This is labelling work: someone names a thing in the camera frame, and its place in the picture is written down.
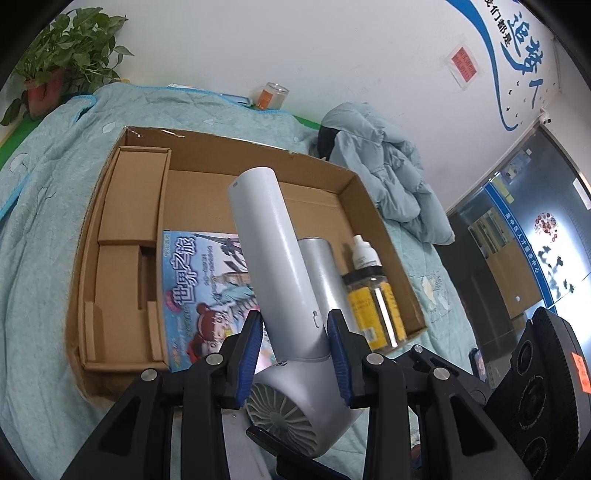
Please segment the red wall notice sign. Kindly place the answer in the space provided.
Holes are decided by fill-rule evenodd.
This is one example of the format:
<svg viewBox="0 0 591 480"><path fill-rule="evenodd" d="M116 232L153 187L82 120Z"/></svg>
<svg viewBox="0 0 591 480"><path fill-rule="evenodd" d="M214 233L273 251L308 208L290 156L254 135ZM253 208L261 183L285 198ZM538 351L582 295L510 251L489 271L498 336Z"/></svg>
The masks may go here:
<svg viewBox="0 0 591 480"><path fill-rule="evenodd" d="M479 62L465 36L459 36L456 44L444 58L444 64L458 87L465 91L482 76Z"/></svg>

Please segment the silver metal tin can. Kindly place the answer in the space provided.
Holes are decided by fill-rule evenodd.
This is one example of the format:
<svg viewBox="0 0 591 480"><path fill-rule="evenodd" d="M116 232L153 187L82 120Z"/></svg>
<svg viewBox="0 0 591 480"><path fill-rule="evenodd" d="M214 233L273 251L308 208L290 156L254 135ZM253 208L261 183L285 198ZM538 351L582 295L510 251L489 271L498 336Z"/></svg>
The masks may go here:
<svg viewBox="0 0 591 480"><path fill-rule="evenodd" d="M358 333L356 319L353 316L351 305L349 305L348 291L346 291L346 285L342 280L337 263L335 263L329 241L322 238L304 238L298 242L298 245L325 325L328 325L329 312L339 309L349 331Z"/></svg>

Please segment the glass door with posters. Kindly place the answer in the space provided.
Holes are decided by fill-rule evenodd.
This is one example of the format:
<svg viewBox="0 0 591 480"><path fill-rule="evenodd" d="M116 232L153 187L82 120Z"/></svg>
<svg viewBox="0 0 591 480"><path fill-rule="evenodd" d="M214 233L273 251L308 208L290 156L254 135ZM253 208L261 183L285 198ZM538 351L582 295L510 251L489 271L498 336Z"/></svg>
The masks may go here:
<svg viewBox="0 0 591 480"><path fill-rule="evenodd" d="M590 191L545 127L528 134L450 213L438 252L486 361L511 353L545 307L590 350Z"/></svg>

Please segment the large cardboard tray box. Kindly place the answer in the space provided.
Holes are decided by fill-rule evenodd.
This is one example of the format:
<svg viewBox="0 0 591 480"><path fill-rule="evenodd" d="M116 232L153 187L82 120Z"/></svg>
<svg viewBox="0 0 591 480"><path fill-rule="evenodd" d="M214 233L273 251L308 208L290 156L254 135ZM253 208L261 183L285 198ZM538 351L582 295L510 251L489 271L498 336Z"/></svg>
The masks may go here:
<svg viewBox="0 0 591 480"><path fill-rule="evenodd" d="M87 399L116 399L142 370L181 369L242 327L247 272L228 187L273 169L298 238L329 242L339 272L353 239L378 253L410 337L426 320L355 173L304 154L204 133L127 127L107 154L78 242L66 317L69 364Z"/></svg>

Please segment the colourful board game box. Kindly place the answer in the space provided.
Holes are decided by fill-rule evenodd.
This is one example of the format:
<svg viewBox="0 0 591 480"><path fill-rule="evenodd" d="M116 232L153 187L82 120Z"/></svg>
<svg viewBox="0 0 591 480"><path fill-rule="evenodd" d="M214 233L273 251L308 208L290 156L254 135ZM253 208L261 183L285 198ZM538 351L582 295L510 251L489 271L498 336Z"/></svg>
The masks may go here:
<svg viewBox="0 0 591 480"><path fill-rule="evenodd" d="M259 310L238 235L162 233L162 313L172 372L217 353Z"/></svg>

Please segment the yellow label tea jar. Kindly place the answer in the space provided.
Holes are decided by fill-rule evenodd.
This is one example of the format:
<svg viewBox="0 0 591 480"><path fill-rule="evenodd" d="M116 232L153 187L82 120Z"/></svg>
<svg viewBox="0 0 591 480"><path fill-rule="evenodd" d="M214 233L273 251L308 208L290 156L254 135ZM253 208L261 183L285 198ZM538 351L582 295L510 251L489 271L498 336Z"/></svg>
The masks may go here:
<svg viewBox="0 0 591 480"><path fill-rule="evenodd" d="M356 326L373 351L388 354L407 341L407 332L393 289L381 266L342 276Z"/></svg>

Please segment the potted plant red pot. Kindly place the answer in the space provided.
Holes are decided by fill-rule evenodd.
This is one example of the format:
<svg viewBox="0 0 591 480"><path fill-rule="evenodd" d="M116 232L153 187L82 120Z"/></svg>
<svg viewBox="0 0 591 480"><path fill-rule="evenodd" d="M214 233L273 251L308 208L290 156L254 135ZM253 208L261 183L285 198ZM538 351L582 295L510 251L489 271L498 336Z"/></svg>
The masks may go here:
<svg viewBox="0 0 591 480"><path fill-rule="evenodd" d="M122 61L133 53L117 41L128 18L101 7L75 8L58 15L25 50L13 73L22 92L8 105L3 126L27 113L42 118L64 97L90 94L118 82Z"/></svg>

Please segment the small orange label jar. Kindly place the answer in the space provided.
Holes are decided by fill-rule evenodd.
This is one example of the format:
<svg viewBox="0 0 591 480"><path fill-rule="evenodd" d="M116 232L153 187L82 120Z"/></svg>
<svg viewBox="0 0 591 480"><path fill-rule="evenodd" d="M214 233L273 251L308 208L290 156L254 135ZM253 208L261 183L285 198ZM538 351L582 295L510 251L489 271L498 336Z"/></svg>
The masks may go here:
<svg viewBox="0 0 591 480"><path fill-rule="evenodd" d="M279 83L267 82L256 101L256 108L259 110L280 110L289 93L290 90Z"/></svg>

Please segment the light blue puffer jacket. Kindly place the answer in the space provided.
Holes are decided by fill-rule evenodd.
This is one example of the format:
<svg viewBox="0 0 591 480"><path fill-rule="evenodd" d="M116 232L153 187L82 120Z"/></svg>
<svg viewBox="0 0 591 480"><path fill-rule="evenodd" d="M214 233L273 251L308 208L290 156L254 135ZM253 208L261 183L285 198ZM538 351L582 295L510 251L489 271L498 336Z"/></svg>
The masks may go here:
<svg viewBox="0 0 591 480"><path fill-rule="evenodd" d="M318 155L356 173L383 218L419 241L450 245L455 234L425 178L419 150L367 103L346 102L322 119Z"/></svg>

